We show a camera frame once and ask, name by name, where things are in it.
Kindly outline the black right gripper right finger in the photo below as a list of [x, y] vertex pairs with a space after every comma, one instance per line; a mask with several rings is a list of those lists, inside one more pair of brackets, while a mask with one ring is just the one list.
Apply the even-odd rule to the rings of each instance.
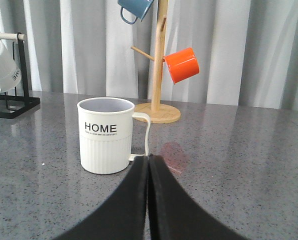
[[159, 155], [149, 157], [148, 213], [153, 240], [242, 240], [202, 209]]

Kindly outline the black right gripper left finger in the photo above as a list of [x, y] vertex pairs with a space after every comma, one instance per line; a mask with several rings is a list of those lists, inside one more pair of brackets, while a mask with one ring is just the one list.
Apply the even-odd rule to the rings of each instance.
[[147, 207], [148, 157], [138, 156], [112, 195], [57, 240], [142, 240]]

